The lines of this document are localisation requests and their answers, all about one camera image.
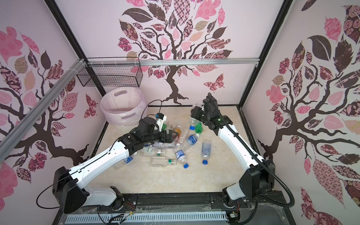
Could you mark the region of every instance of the butterfly decal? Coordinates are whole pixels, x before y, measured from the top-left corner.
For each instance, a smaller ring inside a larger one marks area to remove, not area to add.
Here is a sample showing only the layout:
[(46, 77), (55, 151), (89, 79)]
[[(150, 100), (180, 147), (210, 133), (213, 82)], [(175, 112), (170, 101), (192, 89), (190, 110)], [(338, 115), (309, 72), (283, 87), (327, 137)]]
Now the butterfly decal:
[(87, 118), (89, 116), (95, 116), (96, 115), (96, 105), (98, 103), (95, 102), (95, 100), (92, 100), (90, 96), (86, 94), (86, 101), (89, 105), (89, 108), (85, 111), (84, 118)]
[(224, 79), (224, 74), (221, 74), (217, 77), (215, 83), (214, 82), (205, 82), (204, 85), (209, 87), (211, 91), (215, 93), (215, 90), (220, 87), (224, 87), (224, 82), (222, 81)]

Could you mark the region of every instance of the black cable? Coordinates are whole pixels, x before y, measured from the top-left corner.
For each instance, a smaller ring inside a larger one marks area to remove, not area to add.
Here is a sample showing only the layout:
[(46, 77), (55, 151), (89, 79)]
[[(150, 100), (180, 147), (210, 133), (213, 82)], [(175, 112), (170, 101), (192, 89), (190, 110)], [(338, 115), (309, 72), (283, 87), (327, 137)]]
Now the black cable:
[(284, 190), (286, 191), (286, 193), (289, 195), (289, 198), (290, 198), (290, 202), (287, 203), (287, 204), (283, 204), (281, 202), (278, 202), (278, 201), (275, 201), (273, 199), (270, 199), (268, 197), (265, 197), (261, 194), (259, 194), (259, 196), (265, 200), (267, 200), (268, 202), (271, 202), (273, 204), (276, 204), (278, 206), (281, 206), (281, 207), (293, 207), (294, 204), (295, 204), (295, 199), (294, 199), (294, 196), (293, 194), (291, 193), (290, 189), (286, 186), (286, 184), (277, 176), (275, 175), (275, 173), (273, 173), (263, 162), (260, 161), (260, 159), (258, 159), (255, 154), (252, 152), (252, 150), (249, 148), (249, 146), (239, 137), (239, 134), (236, 133), (235, 131), (233, 131), (231, 129), (231, 127), (226, 123), (224, 117), (221, 115), (220, 113), (220, 110), (218, 109), (218, 107), (216, 106), (216, 104), (214, 103), (214, 101), (212, 100), (212, 96), (210, 95), (209, 96), (210, 98), (210, 101), (212, 103), (212, 105), (214, 106), (215, 108), (215, 111), (219, 114), (219, 117), (222, 119), (222, 121), (224, 122), (225, 126), (230, 130), (230, 132), (234, 135), (234, 137), (236, 137), (240, 143), (246, 148), (246, 150), (249, 152), (249, 154), (251, 155), (251, 157), (253, 159), (255, 159), (255, 161), (264, 169), (266, 170), (269, 174), (271, 174), (277, 182), (279, 182), (279, 184), (284, 188)]

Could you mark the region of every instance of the clear plastic bottle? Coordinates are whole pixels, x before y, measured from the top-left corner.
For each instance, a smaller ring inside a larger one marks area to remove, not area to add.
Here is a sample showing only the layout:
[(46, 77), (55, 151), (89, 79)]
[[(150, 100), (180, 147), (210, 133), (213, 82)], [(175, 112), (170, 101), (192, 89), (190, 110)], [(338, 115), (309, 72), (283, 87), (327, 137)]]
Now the clear plastic bottle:
[(204, 140), (203, 142), (203, 147), (201, 150), (201, 154), (203, 156), (203, 164), (207, 165), (207, 159), (210, 156), (210, 152), (211, 152), (211, 143), (210, 140)]
[(150, 159), (150, 165), (153, 167), (165, 167), (166, 165), (175, 166), (176, 159), (169, 159), (163, 156), (154, 156)]

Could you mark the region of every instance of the plastic bag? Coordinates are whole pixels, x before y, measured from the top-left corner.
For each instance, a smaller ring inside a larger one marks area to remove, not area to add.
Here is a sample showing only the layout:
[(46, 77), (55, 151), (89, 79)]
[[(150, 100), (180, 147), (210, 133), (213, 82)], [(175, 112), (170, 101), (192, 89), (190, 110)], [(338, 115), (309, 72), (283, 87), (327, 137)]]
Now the plastic bag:
[(136, 87), (115, 88), (104, 95), (100, 102), (106, 120), (119, 126), (139, 124), (146, 105), (142, 91)]

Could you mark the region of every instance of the tree wall decal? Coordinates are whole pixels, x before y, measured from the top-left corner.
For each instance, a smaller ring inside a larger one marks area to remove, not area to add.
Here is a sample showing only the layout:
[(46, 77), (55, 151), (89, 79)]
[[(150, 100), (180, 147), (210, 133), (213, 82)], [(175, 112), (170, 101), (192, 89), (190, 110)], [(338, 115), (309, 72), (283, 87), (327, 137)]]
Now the tree wall decal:
[[(128, 2), (136, 7), (145, 6), (141, 4), (142, 1), (129, 0)], [(173, 2), (173, 11), (169, 10), (172, 0), (161, 0), (161, 3), (160, 1), (145, 1), (146, 8), (150, 13), (141, 8), (130, 8), (123, 13), (136, 21), (129, 23), (119, 20), (127, 39), (121, 37), (118, 46), (128, 52), (127, 59), (133, 60), (130, 57), (147, 60), (171, 57), (172, 59), (227, 58), (232, 51), (223, 50), (223, 48), (230, 42), (230, 39), (220, 39), (226, 30), (226, 27), (220, 27), (225, 20), (225, 12), (222, 7), (216, 11), (221, 1), (191, 0), (194, 2), (195, 8), (197, 3), (201, 3), (198, 5), (194, 20), (199, 17), (203, 20), (198, 21), (195, 26), (193, 19), (189, 18), (192, 12), (190, 0), (174, 0)], [(144, 28), (142, 23), (149, 21), (154, 24)], [(131, 51), (133, 48), (139, 49), (139, 52)], [(174, 76), (176, 74), (187, 76), (189, 72), (200, 76), (199, 72), (206, 73), (216, 68), (215, 65), (197, 65), (196, 68), (178, 65), (142, 67), (142, 70), (143, 72), (147, 71), (149, 77), (154, 75), (160, 79), (167, 76), (166, 81), (170, 85), (172, 93), (164, 101), (173, 99), (174, 103), (181, 105), (178, 99), (188, 98), (179, 93)], [(206, 82), (204, 85), (215, 91), (224, 86), (222, 80), (223, 76), (220, 75), (216, 82)]]
[[(360, 16), (359, 6), (348, 5), (344, 8), (345, 20), (355, 20)], [(312, 50), (305, 50), (301, 42), (291, 62), (289, 58), (280, 62), (280, 75), (272, 80), (274, 85), (266, 91), (274, 103), (270, 111), (274, 112), (277, 126), (275, 137), (271, 145), (258, 141), (265, 150), (264, 158), (273, 159), (280, 141), (289, 136), (289, 145), (294, 144), (295, 154), (304, 149), (305, 172), (311, 173), (312, 164), (319, 184), (342, 205), (344, 184), (349, 196), (360, 207), (360, 183), (345, 179), (360, 180), (358, 173), (348, 167), (358, 163), (360, 155), (347, 153), (347, 149), (335, 149), (331, 145), (347, 143), (360, 148), (358, 140), (350, 140), (346, 136), (349, 132), (360, 135), (360, 121), (354, 120), (354, 117), (360, 116), (360, 101), (348, 102), (360, 94), (360, 64), (356, 64), (360, 50), (354, 57), (351, 46), (356, 46), (356, 49), (360, 47), (359, 34), (346, 32), (346, 23), (342, 31), (338, 19), (326, 18), (325, 31), (332, 40), (321, 35), (311, 36), (308, 39), (312, 41)], [(333, 40), (337, 43), (335, 49), (331, 45)], [(312, 63), (313, 56), (319, 59), (316, 60), (319, 63)], [(355, 66), (349, 66), (353, 59), (355, 62), (352, 65)], [(333, 64), (334, 69), (328, 68), (329, 63)], [(350, 118), (341, 120), (344, 115)], [(318, 135), (326, 135), (327, 138), (319, 138)], [(342, 163), (344, 166), (329, 166), (320, 160), (321, 156), (330, 163)], [(306, 215), (311, 209), (303, 207), (303, 210)]]

